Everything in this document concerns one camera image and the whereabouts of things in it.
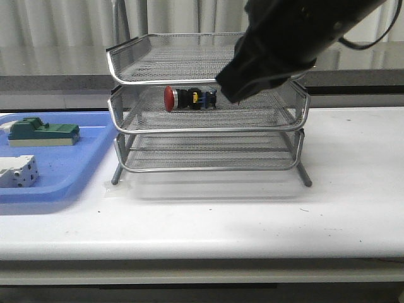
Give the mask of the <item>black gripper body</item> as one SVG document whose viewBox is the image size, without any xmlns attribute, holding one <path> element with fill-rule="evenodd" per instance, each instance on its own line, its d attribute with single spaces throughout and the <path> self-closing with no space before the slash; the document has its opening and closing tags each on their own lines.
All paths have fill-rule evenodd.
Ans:
<svg viewBox="0 0 404 303">
<path fill-rule="evenodd" d="M 233 75 L 238 79 L 284 79 L 312 68 L 318 56 L 317 18 L 250 19 L 235 46 Z"/>
</svg>

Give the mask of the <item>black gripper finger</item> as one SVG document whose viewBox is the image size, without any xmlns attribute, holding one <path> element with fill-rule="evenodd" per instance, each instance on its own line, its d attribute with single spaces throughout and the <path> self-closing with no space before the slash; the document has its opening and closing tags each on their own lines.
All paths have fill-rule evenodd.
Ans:
<svg viewBox="0 0 404 303">
<path fill-rule="evenodd" d="M 245 100 L 263 90 L 271 89 L 266 71 L 257 64 L 242 68 L 231 62 L 217 74 L 215 80 L 228 100 Z"/>
<path fill-rule="evenodd" d="M 288 80 L 301 77 L 306 72 L 307 69 L 298 69 L 281 74 L 265 75 L 257 73 L 257 70 L 240 69 L 237 71 L 239 84 L 236 84 L 233 103 L 239 103 L 263 90 L 277 88 Z"/>
</svg>

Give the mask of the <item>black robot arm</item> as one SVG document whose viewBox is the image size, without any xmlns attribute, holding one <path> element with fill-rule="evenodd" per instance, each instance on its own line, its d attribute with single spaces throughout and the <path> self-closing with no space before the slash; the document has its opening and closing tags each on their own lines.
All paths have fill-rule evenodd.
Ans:
<svg viewBox="0 0 404 303">
<path fill-rule="evenodd" d="M 248 1 L 248 26 L 216 76 L 232 103 L 311 69 L 317 57 L 382 1 Z"/>
</svg>

